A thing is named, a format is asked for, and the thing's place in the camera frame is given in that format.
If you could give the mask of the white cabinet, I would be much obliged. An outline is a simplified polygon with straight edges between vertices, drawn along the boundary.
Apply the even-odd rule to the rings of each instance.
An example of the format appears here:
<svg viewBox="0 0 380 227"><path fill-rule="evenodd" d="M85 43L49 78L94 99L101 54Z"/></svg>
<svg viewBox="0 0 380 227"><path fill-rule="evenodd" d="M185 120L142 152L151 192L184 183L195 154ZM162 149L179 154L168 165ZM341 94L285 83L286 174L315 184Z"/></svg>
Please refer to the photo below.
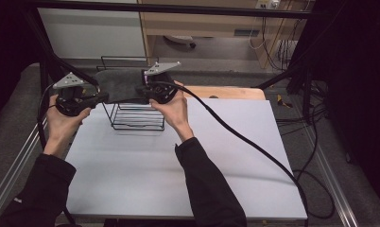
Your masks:
<svg viewBox="0 0 380 227"><path fill-rule="evenodd" d="M39 9L54 52L64 59L144 57L138 12Z"/></svg>

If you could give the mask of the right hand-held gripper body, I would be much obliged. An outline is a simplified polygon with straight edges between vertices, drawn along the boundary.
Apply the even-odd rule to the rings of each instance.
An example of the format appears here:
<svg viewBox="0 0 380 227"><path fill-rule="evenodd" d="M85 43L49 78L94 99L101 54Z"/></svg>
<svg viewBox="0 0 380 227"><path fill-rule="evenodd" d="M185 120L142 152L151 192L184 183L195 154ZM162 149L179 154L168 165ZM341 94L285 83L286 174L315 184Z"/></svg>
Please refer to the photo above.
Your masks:
<svg viewBox="0 0 380 227"><path fill-rule="evenodd" d="M180 66L176 62L155 62L149 69L143 72L143 89L146 98L153 99L159 104L168 103L177 93L175 82L168 71Z"/></svg>

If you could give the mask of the black curtain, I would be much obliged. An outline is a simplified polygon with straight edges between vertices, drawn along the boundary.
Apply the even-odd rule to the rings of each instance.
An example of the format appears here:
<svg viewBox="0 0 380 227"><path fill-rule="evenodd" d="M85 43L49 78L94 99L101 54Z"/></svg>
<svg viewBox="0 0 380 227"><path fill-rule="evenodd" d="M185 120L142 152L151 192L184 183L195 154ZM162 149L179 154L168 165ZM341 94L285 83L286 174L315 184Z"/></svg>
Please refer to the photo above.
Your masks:
<svg viewBox="0 0 380 227"><path fill-rule="evenodd" d="M331 18L310 21L300 42L327 30L313 77L327 82L336 128L380 198L380 0L316 0L313 11Z"/></svg>
<svg viewBox="0 0 380 227"><path fill-rule="evenodd" d="M0 112L17 86L21 72L38 57L31 48L32 35L26 30L19 10L22 0L0 0Z"/></svg>

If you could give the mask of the person's right hand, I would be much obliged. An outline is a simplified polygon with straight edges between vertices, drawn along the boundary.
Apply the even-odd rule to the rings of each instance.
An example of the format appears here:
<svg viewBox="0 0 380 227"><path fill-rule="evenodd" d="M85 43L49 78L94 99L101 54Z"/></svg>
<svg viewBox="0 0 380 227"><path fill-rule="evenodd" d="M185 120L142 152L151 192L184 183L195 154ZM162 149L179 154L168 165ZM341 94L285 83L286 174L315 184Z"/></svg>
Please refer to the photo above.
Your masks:
<svg viewBox="0 0 380 227"><path fill-rule="evenodd" d="M165 121L174 129L182 142L194 137L188 120L187 99L183 91L178 91L168 103L160 104L154 99L149 103L164 116Z"/></svg>

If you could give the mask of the dark grey towel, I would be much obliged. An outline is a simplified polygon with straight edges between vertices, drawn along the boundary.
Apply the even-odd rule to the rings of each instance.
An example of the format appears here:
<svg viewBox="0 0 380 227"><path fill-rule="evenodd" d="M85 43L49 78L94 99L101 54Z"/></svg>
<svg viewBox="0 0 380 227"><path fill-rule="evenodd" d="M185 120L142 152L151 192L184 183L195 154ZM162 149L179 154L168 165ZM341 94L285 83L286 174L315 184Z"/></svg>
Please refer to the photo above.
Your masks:
<svg viewBox="0 0 380 227"><path fill-rule="evenodd" d="M106 104L137 103L143 96L135 91L136 86L143 84L141 69L104 70L95 74L101 92L109 94Z"/></svg>

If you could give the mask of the person's left hand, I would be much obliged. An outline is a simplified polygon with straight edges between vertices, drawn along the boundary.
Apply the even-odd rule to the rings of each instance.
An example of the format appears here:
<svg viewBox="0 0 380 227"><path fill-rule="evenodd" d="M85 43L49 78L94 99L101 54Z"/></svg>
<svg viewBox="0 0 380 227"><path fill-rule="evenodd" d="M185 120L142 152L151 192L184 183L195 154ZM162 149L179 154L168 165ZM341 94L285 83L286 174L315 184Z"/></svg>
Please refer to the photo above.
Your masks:
<svg viewBox="0 0 380 227"><path fill-rule="evenodd" d="M49 98L49 108L46 113L48 140L43 153L61 158L82 121L90 115L91 108L84 109L78 116L66 116L55 107L56 100L57 95Z"/></svg>

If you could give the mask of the white power strip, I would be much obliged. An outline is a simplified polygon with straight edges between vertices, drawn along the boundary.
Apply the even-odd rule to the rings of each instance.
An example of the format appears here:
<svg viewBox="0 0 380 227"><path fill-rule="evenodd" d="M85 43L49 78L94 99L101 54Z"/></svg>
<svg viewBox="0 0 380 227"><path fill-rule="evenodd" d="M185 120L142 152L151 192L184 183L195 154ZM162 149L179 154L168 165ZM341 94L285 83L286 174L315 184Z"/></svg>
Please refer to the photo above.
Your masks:
<svg viewBox="0 0 380 227"><path fill-rule="evenodd" d="M280 2L281 0L257 0L255 7L257 9L276 9Z"/></svg>

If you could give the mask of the light wooden desk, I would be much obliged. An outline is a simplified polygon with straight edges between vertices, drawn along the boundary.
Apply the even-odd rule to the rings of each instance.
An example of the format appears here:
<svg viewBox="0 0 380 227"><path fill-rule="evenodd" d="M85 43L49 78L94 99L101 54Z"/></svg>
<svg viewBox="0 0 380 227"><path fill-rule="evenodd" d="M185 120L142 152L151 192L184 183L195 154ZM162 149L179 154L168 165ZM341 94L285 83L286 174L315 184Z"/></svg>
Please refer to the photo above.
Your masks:
<svg viewBox="0 0 380 227"><path fill-rule="evenodd" d="M185 5L222 8L257 9L257 0L137 0L140 4ZM281 0L273 10L310 11L316 0ZM234 17L191 14L140 14L146 51L153 52L157 36L240 37L249 40L260 66L270 67L277 43L297 41L305 25L304 19Z"/></svg>

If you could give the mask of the yellow black striped tape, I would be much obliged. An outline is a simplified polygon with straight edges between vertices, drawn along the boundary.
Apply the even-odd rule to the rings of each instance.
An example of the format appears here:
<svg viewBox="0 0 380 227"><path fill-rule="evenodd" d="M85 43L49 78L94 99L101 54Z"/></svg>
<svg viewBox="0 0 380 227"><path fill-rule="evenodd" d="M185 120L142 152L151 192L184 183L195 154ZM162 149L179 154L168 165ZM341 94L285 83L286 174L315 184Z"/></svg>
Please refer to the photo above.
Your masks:
<svg viewBox="0 0 380 227"><path fill-rule="evenodd" d="M279 106L285 106L287 108L293 108L291 103L284 102L283 97L281 95L277 95L277 104Z"/></svg>

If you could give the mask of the office chair base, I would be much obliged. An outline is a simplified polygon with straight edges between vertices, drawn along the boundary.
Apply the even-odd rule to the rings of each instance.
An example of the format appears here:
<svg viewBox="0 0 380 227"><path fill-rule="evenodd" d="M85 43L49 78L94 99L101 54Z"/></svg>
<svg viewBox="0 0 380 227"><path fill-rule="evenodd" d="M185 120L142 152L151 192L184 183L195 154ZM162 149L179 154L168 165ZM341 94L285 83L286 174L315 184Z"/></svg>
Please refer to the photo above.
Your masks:
<svg viewBox="0 0 380 227"><path fill-rule="evenodd" d="M191 36L170 36L166 35L166 39L177 44L187 44L190 48L195 48L197 45Z"/></svg>

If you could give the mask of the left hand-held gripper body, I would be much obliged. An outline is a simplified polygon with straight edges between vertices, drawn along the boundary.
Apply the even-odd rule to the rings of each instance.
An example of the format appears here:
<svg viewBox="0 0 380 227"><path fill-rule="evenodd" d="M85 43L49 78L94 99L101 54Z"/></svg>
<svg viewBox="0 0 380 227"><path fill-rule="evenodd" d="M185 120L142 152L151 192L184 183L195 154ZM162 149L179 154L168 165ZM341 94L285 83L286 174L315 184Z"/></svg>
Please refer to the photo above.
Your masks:
<svg viewBox="0 0 380 227"><path fill-rule="evenodd" d="M70 72L53 85L57 91L56 107L61 114L78 116L86 108L94 108L97 92L87 87L87 82Z"/></svg>

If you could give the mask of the black wire rack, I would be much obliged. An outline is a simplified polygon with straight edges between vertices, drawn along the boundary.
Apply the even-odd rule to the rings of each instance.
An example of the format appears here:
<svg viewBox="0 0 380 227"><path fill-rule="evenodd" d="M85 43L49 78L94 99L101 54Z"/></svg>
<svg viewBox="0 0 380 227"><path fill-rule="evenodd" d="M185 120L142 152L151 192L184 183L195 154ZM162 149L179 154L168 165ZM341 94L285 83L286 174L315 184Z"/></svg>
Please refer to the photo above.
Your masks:
<svg viewBox="0 0 380 227"><path fill-rule="evenodd" d="M158 57L122 57L101 56L101 65L97 66L97 73L104 70L149 69ZM163 131L164 117L149 104L136 103L103 103L104 110L115 130Z"/></svg>

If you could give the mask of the black metal frame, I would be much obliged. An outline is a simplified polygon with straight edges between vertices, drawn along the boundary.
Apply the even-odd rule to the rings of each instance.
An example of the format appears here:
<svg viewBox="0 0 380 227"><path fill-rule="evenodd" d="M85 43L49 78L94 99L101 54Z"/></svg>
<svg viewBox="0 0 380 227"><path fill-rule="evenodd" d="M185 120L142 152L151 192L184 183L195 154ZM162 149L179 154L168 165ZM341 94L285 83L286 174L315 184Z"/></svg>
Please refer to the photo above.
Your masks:
<svg viewBox="0 0 380 227"><path fill-rule="evenodd" d="M37 9L78 9L78 10L103 10L103 11L125 11L145 12L162 14L191 14L191 15L213 15L234 17L260 17L260 18L283 18L283 19L311 19L317 15L310 11L294 10L272 10L272 9L241 9L205 6L185 5L159 5L159 4L130 4L130 3L108 3L108 2L86 2L86 1L59 1L59 0L25 0L20 10L40 45L40 54L46 62L56 69L52 75L58 82L68 73L72 72L80 79L87 82L87 87L100 93L98 82L81 72L70 63L61 59L51 47L46 33L41 30L39 21L34 18L33 12Z"/></svg>

